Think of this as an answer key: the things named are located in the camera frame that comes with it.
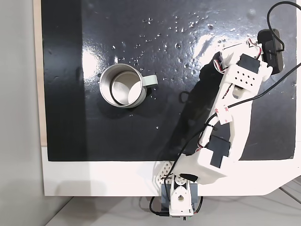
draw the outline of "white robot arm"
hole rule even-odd
[[[173,168],[170,216],[193,215],[190,181],[214,183],[228,176],[232,164],[241,157],[250,130],[252,101],[230,109],[228,106],[256,96],[261,83],[272,74],[273,68],[261,60],[261,53],[261,46],[248,39],[246,43],[223,49],[220,52],[222,65],[214,62],[215,68],[224,75],[209,115],[212,119],[201,133],[195,153],[182,154]],[[211,135],[217,122],[230,124],[229,141]]]

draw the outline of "black tabletop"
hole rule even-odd
[[[50,161],[174,160],[204,124],[222,75],[212,59],[223,47],[267,28],[276,0],[42,0],[45,104]],[[272,26],[285,42],[285,68],[296,65],[296,10],[280,6]],[[109,105],[99,77],[124,63],[157,74],[133,109]],[[296,72],[253,102],[242,160],[280,160],[295,148]],[[216,135],[229,138],[229,126]],[[195,151],[197,140],[185,152]]]

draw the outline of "wooden board edge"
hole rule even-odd
[[[33,0],[33,22],[40,122],[40,142],[41,146],[47,146],[41,0]]]

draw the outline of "mounting hole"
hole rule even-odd
[[[181,196],[181,195],[179,195],[179,197],[178,197],[178,201],[179,201],[179,202],[182,202],[182,201],[184,201],[184,197],[183,197],[183,196]]]

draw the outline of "metal mug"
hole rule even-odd
[[[115,64],[102,73],[99,88],[103,98],[110,105],[132,108],[142,103],[147,88],[157,84],[156,75],[142,76],[130,65]]]

